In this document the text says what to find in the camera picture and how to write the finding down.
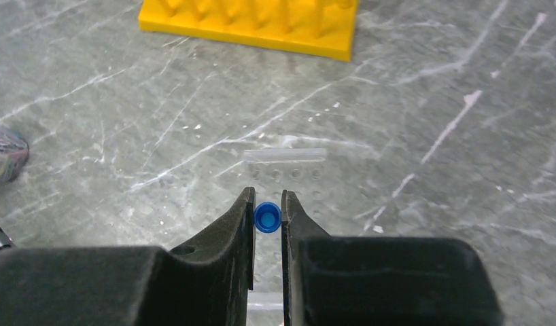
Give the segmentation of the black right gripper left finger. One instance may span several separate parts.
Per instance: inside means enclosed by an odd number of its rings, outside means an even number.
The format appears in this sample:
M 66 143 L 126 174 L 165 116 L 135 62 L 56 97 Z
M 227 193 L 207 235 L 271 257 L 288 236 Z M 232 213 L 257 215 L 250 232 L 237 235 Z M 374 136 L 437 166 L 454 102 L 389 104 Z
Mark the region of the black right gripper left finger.
M 233 205 L 171 250 L 0 251 L 0 325 L 244 325 L 254 277 L 254 205 Z

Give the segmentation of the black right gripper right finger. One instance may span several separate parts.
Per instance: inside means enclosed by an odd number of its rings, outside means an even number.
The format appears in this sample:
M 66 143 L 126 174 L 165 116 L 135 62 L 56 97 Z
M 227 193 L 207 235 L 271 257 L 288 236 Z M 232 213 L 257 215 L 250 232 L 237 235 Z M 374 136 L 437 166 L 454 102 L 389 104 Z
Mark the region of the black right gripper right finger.
M 502 325 L 478 253 L 454 238 L 333 236 L 281 197 L 286 325 Z

